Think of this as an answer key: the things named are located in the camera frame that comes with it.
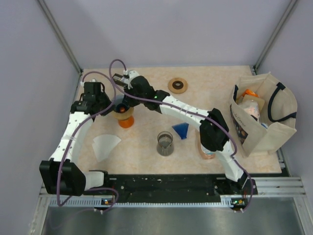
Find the wooden ring dripper holder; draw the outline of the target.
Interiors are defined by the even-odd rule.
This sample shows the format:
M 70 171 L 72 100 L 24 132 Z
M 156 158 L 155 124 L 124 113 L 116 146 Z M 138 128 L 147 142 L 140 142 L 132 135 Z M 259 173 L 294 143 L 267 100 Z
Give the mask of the wooden ring dripper holder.
M 133 115 L 133 113 L 134 113 L 134 108 L 131 107 L 127 111 L 124 111 L 122 113 L 112 111 L 112 116 L 117 120 L 126 120 L 126 119 L 130 118 Z

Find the white paper coffee filter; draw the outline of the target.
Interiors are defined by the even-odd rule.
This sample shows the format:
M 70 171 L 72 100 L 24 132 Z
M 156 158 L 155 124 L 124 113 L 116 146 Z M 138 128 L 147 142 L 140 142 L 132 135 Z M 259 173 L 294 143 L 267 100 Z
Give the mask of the white paper coffee filter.
M 107 159 L 111 151 L 121 142 L 116 135 L 103 134 L 93 139 L 92 147 L 98 162 Z

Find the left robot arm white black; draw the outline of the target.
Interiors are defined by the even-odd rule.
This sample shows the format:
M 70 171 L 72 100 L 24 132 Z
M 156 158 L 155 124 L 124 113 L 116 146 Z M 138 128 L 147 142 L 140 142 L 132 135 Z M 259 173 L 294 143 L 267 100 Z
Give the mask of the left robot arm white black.
M 47 193 L 80 196 L 95 188 L 100 194 L 110 191 L 111 183 L 101 170 L 83 172 L 78 159 L 84 139 L 97 115 L 107 115 L 113 110 L 105 86 L 100 82 L 86 82 L 80 99 L 70 109 L 68 124 L 61 140 L 39 171 Z

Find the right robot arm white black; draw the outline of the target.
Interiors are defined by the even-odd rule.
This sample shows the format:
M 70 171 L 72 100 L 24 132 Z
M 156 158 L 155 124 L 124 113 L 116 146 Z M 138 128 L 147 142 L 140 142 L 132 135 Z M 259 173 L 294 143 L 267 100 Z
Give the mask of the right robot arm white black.
M 222 163 L 224 174 L 229 180 L 228 188 L 232 193 L 241 193 L 247 183 L 250 183 L 251 189 L 255 188 L 250 174 L 236 159 L 238 147 L 220 110 L 199 109 L 179 101 L 168 92 L 155 90 L 148 80 L 136 71 L 123 77 L 126 80 L 123 86 L 124 94 L 129 106 L 143 104 L 151 111 L 178 118 L 199 131 L 201 146 L 215 154 Z

